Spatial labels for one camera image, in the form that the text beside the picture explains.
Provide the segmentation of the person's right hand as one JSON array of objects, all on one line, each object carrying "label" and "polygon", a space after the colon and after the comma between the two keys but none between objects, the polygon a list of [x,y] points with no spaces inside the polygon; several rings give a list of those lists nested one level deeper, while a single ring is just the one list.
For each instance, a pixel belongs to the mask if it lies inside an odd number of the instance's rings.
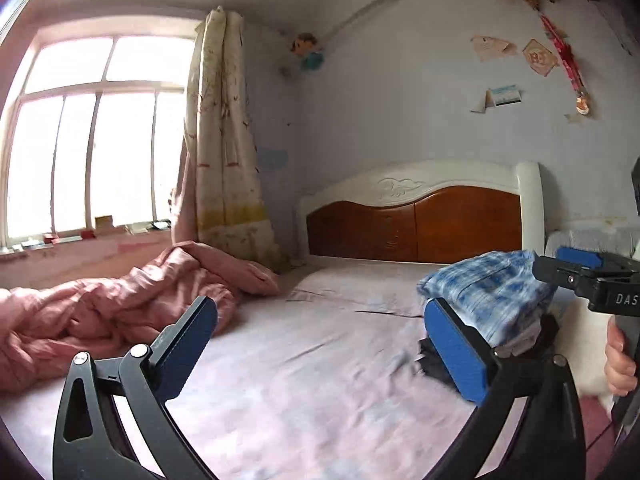
[{"label": "person's right hand", "polygon": [[636,364],[625,353],[625,337],[617,327],[615,318],[608,320],[605,345],[606,362],[604,374],[608,388],[614,396],[626,396],[638,386],[634,376]]}]

